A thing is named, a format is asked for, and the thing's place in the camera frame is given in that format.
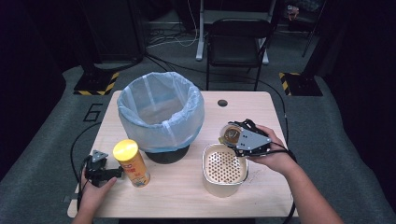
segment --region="blue plastic trash bag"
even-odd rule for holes
[[[150,153],[187,147],[204,123],[204,98],[175,72],[150,73],[131,82],[117,101],[128,138]]]

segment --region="person's right hand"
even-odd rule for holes
[[[267,133],[268,137],[271,138],[271,141],[273,143],[284,146],[282,141],[276,136],[274,130],[261,125],[256,125],[256,127]],[[281,149],[283,148],[271,143],[270,150],[275,151]],[[261,157],[247,157],[247,159],[266,165],[271,170],[277,171],[282,175],[286,175],[288,172],[292,171],[297,165],[297,163],[287,153],[274,153]]]

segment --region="white perforated basket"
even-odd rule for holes
[[[248,177],[246,158],[236,157],[233,150],[223,144],[213,144],[205,149],[202,168],[206,190],[220,198],[236,193]]]

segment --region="hand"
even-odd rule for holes
[[[96,210],[100,207],[107,193],[114,186],[116,181],[117,178],[113,177],[109,179],[107,183],[105,183],[101,188],[97,188],[85,178],[85,175],[82,175],[82,199],[78,209],[78,214],[76,215],[73,223],[89,223],[90,220],[93,219]]]
[[[271,138],[273,143],[277,143],[280,145],[280,146],[278,146],[276,144],[271,143],[270,150],[284,149],[284,148],[282,148],[284,146],[284,144],[276,136],[274,130],[267,128],[265,126],[261,126],[261,125],[256,125],[256,127],[258,129],[263,130],[265,133],[267,133],[268,137]],[[288,172],[293,170],[294,166],[297,165],[297,163],[287,153],[274,153],[274,154],[270,154],[267,156],[261,156],[261,157],[248,157],[247,159],[250,161],[254,161],[254,162],[266,165],[271,170],[277,171],[277,172],[281,173],[282,175],[286,175]]]

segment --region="table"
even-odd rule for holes
[[[274,12],[276,0],[271,0],[271,6],[268,13],[265,12],[237,12],[237,11],[218,11],[218,10],[205,10],[204,0],[201,0],[200,5],[200,22],[199,22],[199,38],[198,38],[198,48],[195,56],[196,61],[201,61],[204,55],[204,23],[213,23],[214,21],[223,18],[239,18],[239,19],[264,19],[271,21]],[[268,64],[267,50],[264,52],[264,57],[262,59],[262,64]]]
[[[113,147],[127,135],[120,123],[114,92],[92,149],[109,154],[107,169],[119,166],[112,155]],[[292,198],[286,179],[268,167],[248,162],[249,174],[239,190],[228,198],[211,195],[204,187],[202,155],[206,146],[218,142],[220,129],[228,121],[252,119],[271,127],[283,141],[276,111],[267,92],[202,91],[205,99],[205,121],[186,156],[171,164],[151,161],[142,156],[151,174],[143,188],[132,186],[128,177],[118,179],[96,213],[97,217],[200,218],[200,217],[286,217]],[[226,100],[221,107],[218,100]],[[77,201],[67,214],[74,217]]]

